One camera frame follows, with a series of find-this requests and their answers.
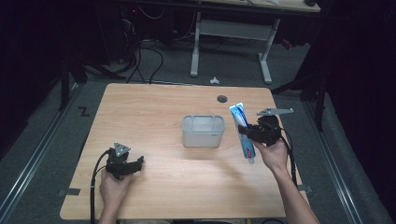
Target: finger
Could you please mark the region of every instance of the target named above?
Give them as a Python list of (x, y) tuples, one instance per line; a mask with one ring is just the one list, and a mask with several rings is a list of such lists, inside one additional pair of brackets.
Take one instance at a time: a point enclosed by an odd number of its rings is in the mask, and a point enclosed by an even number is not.
[(264, 147), (264, 145), (263, 145), (262, 143), (260, 143), (260, 142), (255, 142), (255, 141), (253, 141), (253, 145), (254, 145), (256, 148), (258, 148), (258, 149), (261, 149), (261, 148)]
[(103, 169), (103, 170), (102, 170), (102, 173), (101, 173), (102, 179), (105, 179), (105, 178), (106, 178), (106, 173), (107, 173), (106, 169)]
[(134, 174), (126, 175), (123, 178), (122, 182), (128, 185), (131, 182), (133, 176), (134, 176)]

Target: hand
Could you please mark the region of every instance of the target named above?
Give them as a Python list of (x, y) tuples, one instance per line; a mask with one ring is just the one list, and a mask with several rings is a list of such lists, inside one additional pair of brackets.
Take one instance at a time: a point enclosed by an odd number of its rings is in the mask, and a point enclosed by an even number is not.
[(278, 139), (277, 142), (269, 147), (266, 147), (263, 143), (254, 142), (253, 145), (262, 154), (262, 160), (264, 164), (272, 171), (286, 171), (288, 162), (288, 150), (286, 149), (285, 143)]
[(118, 180), (114, 178), (111, 173), (108, 173), (106, 170), (102, 170), (100, 193), (103, 201), (105, 202), (106, 210), (117, 212), (128, 191), (128, 186), (132, 177), (133, 175), (127, 175), (123, 180)]

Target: aluminum rail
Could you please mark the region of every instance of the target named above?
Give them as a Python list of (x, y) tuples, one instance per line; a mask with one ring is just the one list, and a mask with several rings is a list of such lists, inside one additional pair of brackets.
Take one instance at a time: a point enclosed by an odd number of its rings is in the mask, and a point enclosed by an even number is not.
[(358, 208), (356, 207), (355, 203), (353, 202), (352, 195), (349, 191), (349, 188), (341, 175), (340, 170), (337, 167), (334, 157), (332, 156), (332, 151), (330, 150), (330, 146), (326, 141), (326, 138), (318, 129), (318, 125), (315, 123), (315, 112), (312, 108), (312, 105), (309, 102), (302, 102), (305, 111), (310, 116), (310, 122), (312, 127), (314, 127), (317, 138), (321, 144), (322, 154), (324, 157), (324, 161), (326, 167), (329, 171), (330, 177), (332, 178), (332, 182), (334, 183), (335, 190), (338, 193), (338, 197), (340, 198), (341, 204), (346, 211), (346, 216), (349, 220), (349, 223), (353, 224), (361, 224), (363, 223), (361, 220), (361, 215), (359, 214)]
[(82, 84), (79, 85), (75, 84), (75, 86), (73, 87), (73, 92), (71, 94), (69, 103), (62, 111), (58, 112), (55, 119), (52, 121), (52, 123), (46, 130), (45, 134), (43, 135), (40, 143), (35, 148), (32, 157), (23, 168), (21, 174), (19, 175), (17, 181), (15, 182), (8, 196), (3, 201), (0, 207), (0, 223), (7, 223), (14, 208), (18, 204), (18, 201), (20, 200), (21, 196), (28, 187), (30, 181), (34, 177), (36, 170), (38, 169), (44, 157), (46, 156), (46, 153), (50, 147), (51, 139), (53, 135), (55, 135), (60, 124), (62, 123), (64, 119), (64, 115), (67, 113), (70, 105), (73, 103), (73, 101), (76, 99), (78, 94), (81, 92), (82, 87), (83, 87)]

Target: white desk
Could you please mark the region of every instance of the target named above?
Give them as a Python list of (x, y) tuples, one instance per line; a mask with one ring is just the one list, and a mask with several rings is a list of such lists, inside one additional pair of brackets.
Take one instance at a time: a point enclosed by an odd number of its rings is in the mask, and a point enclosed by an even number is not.
[[(264, 0), (202, 0), (203, 2), (221, 3), (221, 4), (234, 4), (241, 6), (251, 7), (268, 7), (279, 10), (294, 10), (302, 12), (319, 12), (318, 5), (314, 7), (307, 6), (303, 0), (279, 0), (278, 5), (270, 1)], [(199, 38), (200, 35), (217, 35), (228, 36), (235, 38), (255, 39), (264, 41), (262, 53), (259, 53), (259, 62), (262, 67), (262, 76), (266, 84), (271, 84), (272, 79), (267, 64), (267, 56), (274, 41), (277, 27), (280, 19), (274, 20), (271, 26), (247, 24), (229, 21), (212, 21), (201, 20), (201, 13), (197, 13), (196, 26), (195, 26), (195, 43), (192, 52), (191, 60), (191, 76), (198, 76), (198, 63), (199, 63)]]

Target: small white object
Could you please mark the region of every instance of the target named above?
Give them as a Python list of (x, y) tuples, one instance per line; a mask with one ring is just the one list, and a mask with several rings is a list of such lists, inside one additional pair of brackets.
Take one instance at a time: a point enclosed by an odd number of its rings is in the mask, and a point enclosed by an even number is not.
[(210, 80), (211, 84), (219, 84), (220, 81), (218, 81), (218, 79), (216, 77), (213, 77), (213, 79)]
[(270, 2), (274, 3), (275, 5), (279, 5), (279, 0), (271, 0)]

